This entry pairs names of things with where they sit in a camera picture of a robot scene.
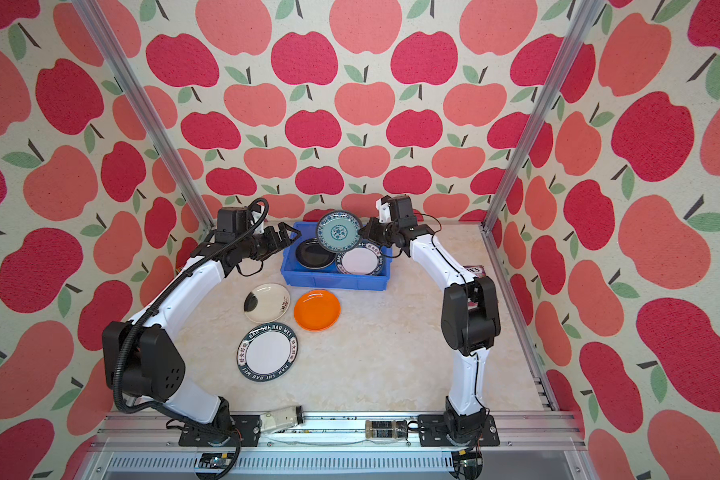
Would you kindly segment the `black plate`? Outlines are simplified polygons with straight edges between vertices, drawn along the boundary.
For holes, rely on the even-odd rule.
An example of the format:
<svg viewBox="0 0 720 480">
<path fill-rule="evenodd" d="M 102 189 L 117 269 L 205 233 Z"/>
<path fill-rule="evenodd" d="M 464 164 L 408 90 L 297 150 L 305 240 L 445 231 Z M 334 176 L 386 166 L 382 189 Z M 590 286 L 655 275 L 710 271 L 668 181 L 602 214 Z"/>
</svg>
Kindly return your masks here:
<svg viewBox="0 0 720 480">
<path fill-rule="evenodd" d="M 335 262 L 336 253 L 324 248 L 316 238 L 311 238 L 297 246 L 295 258 L 306 269 L 323 270 Z"/>
</svg>

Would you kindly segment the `green-rim Hao Wei plate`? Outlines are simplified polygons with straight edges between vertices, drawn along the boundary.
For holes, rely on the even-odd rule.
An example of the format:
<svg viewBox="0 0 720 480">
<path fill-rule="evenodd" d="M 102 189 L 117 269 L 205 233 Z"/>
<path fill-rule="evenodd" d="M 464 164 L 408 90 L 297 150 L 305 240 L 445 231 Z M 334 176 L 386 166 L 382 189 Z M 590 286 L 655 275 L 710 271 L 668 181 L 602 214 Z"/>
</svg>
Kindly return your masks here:
<svg viewBox="0 0 720 480">
<path fill-rule="evenodd" d="M 336 265 L 338 271 L 343 274 L 373 276 L 381 272 L 384 256 L 376 244 L 360 241 L 353 249 L 338 254 Z"/>
<path fill-rule="evenodd" d="M 261 324 L 241 340 L 236 356 L 237 367 L 250 381 L 272 381 L 291 369 L 298 351 L 298 337 L 291 327 L 279 322 Z"/>
</svg>

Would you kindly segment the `grey-green patterned plate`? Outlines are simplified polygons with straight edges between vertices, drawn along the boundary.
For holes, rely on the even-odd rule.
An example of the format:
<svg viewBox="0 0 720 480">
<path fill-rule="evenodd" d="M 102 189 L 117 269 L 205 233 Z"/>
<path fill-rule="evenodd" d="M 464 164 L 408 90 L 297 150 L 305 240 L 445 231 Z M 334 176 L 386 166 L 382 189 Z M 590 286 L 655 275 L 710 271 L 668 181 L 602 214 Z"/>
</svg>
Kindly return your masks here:
<svg viewBox="0 0 720 480">
<path fill-rule="evenodd" d="M 337 210 L 324 215 L 316 226 L 316 240 L 327 251 L 344 253 L 360 242 L 362 223 L 354 214 Z"/>
</svg>

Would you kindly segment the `plain cream plate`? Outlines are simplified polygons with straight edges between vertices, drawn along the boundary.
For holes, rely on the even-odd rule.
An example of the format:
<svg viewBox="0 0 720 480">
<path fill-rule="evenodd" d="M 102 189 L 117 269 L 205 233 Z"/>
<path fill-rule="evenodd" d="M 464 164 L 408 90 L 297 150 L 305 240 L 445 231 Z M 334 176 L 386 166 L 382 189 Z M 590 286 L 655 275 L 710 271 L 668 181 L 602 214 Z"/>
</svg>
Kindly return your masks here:
<svg viewBox="0 0 720 480">
<path fill-rule="evenodd" d="M 266 283 L 252 289 L 244 301 L 244 315 L 256 324 L 275 322 L 289 310 L 291 295 L 280 284 Z"/>
</svg>

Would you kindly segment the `orange plate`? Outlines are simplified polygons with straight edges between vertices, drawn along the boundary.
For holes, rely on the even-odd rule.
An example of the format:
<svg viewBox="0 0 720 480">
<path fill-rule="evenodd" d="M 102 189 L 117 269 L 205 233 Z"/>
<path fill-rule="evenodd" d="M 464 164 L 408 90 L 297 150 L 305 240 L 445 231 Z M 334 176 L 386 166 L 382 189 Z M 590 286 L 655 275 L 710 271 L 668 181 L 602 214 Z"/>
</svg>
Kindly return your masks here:
<svg viewBox="0 0 720 480">
<path fill-rule="evenodd" d="M 294 306 L 296 323 L 308 331 L 322 331 L 333 326 L 341 314 L 339 299 L 327 290 L 312 290 L 302 295 Z"/>
</svg>

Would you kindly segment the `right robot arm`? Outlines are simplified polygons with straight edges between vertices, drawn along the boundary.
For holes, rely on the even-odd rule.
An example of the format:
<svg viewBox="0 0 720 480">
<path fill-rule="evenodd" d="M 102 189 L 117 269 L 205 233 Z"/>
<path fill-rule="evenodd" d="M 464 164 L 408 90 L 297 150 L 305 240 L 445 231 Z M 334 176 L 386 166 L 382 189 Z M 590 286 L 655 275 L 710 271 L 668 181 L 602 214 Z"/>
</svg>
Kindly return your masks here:
<svg viewBox="0 0 720 480">
<path fill-rule="evenodd" d="M 376 207 L 378 215 L 361 228 L 361 237 L 383 247 L 398 247 L 443 292 L 441 331 L 454 351 L 444 419 L 451 439 L 468 443 L 482 432 L 489 415 L 483 401 L 485 369 L 501 332 L 496 285 L 491 278 L 468 271 L 447 252 L 435 231 L 417 221 L 409 196 L 384 196 Z"/>
</svg>

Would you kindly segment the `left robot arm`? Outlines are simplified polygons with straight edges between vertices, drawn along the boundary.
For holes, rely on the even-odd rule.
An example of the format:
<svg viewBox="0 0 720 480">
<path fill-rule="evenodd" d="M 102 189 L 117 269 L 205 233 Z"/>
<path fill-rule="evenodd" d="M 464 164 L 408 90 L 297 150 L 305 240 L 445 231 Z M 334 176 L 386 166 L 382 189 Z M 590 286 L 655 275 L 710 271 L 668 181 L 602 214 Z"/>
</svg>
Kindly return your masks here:
<svg viewBox="0 0 720 480">
<path fill-rule="evenodd" d="M 228 402 L 197 385 L 174 344 L 201 301 L 244 260 L 264 263 L 301 236 L 293 226 L 265 223 L 267 200 L 224 207 L 217 225 L 190 253 L 177 276 L 146 307 L 103 331 L 107 386 L 125 414 L 153 409 L 170 419 L 228 437 L 235 428 Z"/>
</svg>

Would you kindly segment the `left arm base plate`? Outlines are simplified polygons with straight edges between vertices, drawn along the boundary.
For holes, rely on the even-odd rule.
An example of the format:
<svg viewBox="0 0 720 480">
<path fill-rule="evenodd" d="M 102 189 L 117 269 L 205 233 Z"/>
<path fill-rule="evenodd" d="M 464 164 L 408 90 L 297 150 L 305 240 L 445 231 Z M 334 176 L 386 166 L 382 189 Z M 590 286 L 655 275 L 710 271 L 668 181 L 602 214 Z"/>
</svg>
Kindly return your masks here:
<svg viewBox="0 0 720 480">
<path fill-rule="evenodd" d="M 259 415 L 228 415 L 218 425 L 202 424 L 200 427 L 184 425 L 178 444 L 181 447 L 229 448 L 256 447 L 261 436 Z"/>
</svg>

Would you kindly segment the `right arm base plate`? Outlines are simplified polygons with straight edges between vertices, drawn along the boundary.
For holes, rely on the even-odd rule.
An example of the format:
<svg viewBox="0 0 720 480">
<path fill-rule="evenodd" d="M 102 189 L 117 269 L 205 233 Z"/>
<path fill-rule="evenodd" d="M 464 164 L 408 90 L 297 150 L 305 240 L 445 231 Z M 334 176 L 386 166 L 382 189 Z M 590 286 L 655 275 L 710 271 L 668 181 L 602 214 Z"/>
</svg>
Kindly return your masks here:
<svg viewBox="0 0 720 480">
<path fill-rule="evenodd" d="M 422 447 L 497 447 L 501 443 L 494 418 L 481 412 L 456 417 L 422 414 L 417 423 Z"/>
</svg>

